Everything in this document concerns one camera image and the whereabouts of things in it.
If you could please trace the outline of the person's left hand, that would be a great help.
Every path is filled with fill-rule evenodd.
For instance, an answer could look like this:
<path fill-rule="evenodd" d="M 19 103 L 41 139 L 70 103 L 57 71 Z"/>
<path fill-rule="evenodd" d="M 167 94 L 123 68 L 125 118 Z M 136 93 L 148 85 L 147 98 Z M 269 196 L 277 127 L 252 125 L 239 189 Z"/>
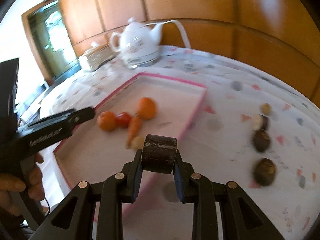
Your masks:
<path fill-rule="evenodd" d="M 28 187 L 28 196 L 31 199 L 36 202 L 44 200 L 43 175 L 38 166 L 43 162 L 43 156 L 40 153 L 35 154 L 35 163 L 26 183 L 12 174 L 1 173 L 1 215 L 15 217 L 21 215 L 19 208 L 13 203 L 10 192 L 23 192 Z"/>

